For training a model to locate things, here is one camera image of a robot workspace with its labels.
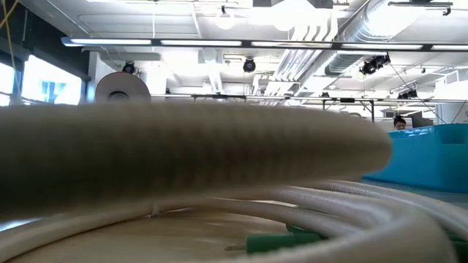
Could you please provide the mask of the blue plastic bin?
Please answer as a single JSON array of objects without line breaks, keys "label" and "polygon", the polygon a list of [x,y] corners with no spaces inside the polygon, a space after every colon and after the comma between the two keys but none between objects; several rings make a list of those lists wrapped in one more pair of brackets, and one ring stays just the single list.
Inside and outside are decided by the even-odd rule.
[{"label": "blue plastic bin", "polygon": [[383,169],[365,180],[468,193],[468,124],[391,131],[393,152]]}]

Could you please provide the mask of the overhead LED light bar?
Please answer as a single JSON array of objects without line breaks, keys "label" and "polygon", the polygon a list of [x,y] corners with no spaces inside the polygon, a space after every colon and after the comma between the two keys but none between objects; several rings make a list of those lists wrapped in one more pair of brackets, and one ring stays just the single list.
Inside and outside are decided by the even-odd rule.
[{"label": "overhead LED light bar", "polygon": [[67,47],[219,47],[245,49],[291,49],[291,50],[365,50],[389,52],[439,52],[468,53],[468,44],[453,43],[398,43],[398,42],[304,42],[281,40],[226,40],[226,39],[116,39],[116,38],[71,38],[62,37]]}]

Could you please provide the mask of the red desk lamp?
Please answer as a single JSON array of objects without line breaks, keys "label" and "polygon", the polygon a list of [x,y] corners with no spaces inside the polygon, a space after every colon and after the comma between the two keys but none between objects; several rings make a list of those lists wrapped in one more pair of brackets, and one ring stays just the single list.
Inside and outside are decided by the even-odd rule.
[{"label": "red desk lamp", "polygon": [[96,86],[94,98],[98,104],[123,101],[151,101],[147,85],[136,75],[126,72],[113,72],[105,75]]}]

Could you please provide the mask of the black ceiling track light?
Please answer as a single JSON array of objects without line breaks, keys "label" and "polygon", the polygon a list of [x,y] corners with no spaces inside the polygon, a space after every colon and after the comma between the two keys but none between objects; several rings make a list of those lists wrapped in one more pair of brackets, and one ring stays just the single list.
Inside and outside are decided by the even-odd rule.
[{"label": "black ceiling track light", "polygon": [[390,56],[373,56],[363,61],[363,65],[360,67],[359,72],[363,75],[372,75],[379,69],[383,68],[391,62]]}]

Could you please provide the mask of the silver ventilation duct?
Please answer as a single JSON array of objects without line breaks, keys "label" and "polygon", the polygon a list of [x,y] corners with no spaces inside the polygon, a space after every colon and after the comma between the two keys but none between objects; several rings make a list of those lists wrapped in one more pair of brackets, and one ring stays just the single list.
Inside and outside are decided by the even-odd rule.
[{"label": "silver ventilation duct", "polygon": [[451,7],[447,0],[370,0],[339,35],[340,42],[388,42],[425,8]]}]

